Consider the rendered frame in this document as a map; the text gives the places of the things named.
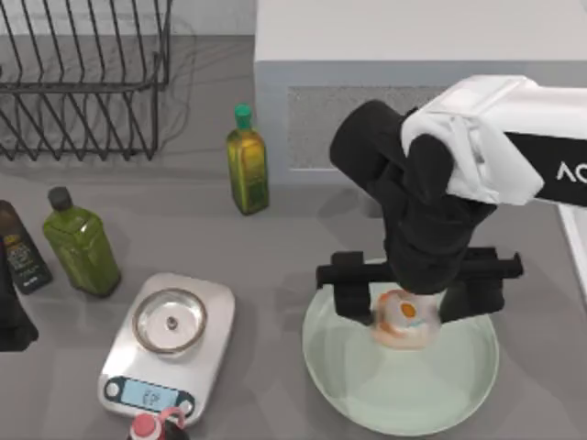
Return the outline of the dark brown bottle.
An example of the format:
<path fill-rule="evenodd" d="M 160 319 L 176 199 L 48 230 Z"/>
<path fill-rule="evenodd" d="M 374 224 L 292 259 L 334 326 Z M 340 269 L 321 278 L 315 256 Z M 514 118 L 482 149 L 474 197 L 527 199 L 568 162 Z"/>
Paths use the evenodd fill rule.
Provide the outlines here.
<path fill-rule="evenodd" d="M 31 294 L 52 282 L 53 277 L 15 207 L 0 200 L 2 238 L 13 282 L 23 294 Z"/>

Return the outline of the silver kitchen scale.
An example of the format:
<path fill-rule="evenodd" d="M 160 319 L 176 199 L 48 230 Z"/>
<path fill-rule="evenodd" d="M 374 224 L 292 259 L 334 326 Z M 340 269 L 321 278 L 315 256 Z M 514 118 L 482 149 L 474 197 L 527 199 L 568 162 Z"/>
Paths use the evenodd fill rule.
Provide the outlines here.
<path fill-rule="evenodd" d="M 178 407 L 186 426 L 205 412 L 236 312 L 225 285 L 170 272 L 148 278 L 129 306 L 97 382 L 112 413 Z"/>

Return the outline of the dark bottle with red cap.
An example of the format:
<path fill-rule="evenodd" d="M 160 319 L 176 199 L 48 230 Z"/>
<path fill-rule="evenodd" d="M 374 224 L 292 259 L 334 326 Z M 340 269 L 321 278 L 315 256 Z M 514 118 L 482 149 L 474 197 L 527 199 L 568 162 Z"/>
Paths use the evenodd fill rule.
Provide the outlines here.
<path fill-rule="evenodd" d="M 169 407 L 158 414 L 135 416 L 126 440 L 191 440 L 184 427 L 185 414 L 179 407 Z"/>

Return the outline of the green bottle with dark cap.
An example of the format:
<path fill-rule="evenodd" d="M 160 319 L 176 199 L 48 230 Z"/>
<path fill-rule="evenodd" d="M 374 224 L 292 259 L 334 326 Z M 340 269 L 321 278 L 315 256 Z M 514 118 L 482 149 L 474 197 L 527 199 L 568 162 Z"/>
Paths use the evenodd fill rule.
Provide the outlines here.
<path fill-rule="evenodd" d="M 97 298 L 110 296 L 121 281 L 121 271 L 101 218 L 73 203 L 64 186 L 48 192 L 52 212 L 43 234 L 73 288 Z"/>

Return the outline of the pale green plate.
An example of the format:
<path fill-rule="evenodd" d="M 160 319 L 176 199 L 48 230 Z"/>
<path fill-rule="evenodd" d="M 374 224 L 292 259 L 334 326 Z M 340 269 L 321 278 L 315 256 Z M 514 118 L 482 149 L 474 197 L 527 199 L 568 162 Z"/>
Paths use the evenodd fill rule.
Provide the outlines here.
<path fill-rule="evenodd" d="M 385 435 L 431 435 L 464 422 L 490 395 L 500 364 L 489 316 L 445 324 L 428 346 L 397 350 L 338 316 L 329 285 L 306 309 L 302 349 L 324 398 L 355 424 Z"/>

